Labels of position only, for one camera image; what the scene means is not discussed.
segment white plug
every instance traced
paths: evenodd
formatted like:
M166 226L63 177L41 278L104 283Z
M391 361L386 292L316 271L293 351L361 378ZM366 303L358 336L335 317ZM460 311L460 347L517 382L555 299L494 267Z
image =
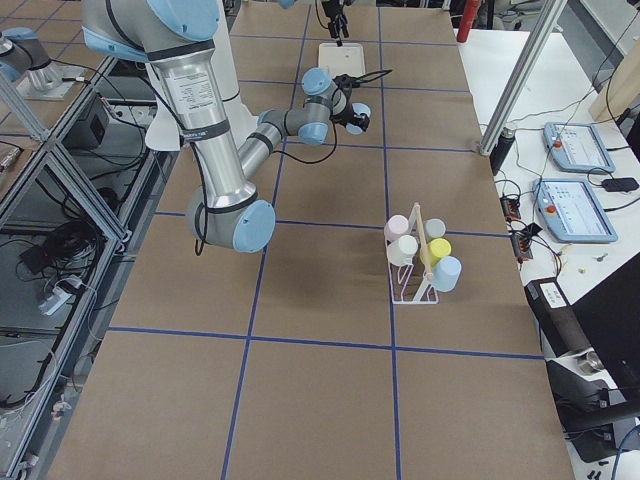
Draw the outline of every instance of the white plug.
M62 280L58 280L53 287L51 295L49 295L38 308L43 315L53 315L58 309L66 303L82 285L82 280L75 275L70 275Z

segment black power adapter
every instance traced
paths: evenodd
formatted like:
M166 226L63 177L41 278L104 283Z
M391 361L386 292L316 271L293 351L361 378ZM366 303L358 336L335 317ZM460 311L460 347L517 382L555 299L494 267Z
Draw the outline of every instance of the black power adapter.
M633 192L638 189L638 182L631 177L607 178L601 185L607 192Z

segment white label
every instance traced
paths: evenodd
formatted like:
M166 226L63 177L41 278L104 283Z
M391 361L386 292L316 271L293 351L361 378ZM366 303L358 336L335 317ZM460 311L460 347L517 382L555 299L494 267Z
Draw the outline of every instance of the white label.
M187 115L215 107L216 96L206 73L193 73L165 79L178 113Z
M549 306L551 308L567 306L567 302L562 298L562 295L555 283L541 283L540 290L542 290L542 294L544 295L544 298L547 299L547 302L549 302Z

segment red tube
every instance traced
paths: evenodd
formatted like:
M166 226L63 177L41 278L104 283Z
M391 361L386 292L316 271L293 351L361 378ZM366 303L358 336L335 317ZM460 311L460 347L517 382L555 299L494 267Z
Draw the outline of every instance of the red tube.
M460 27L458 27L458 36L456 40L460 43L464 43L469 38L469 30L473 26L473 20L476 18L480 8L480 0L467 0L467 4L464 7L464 13L462 14L462 20L460 21Z

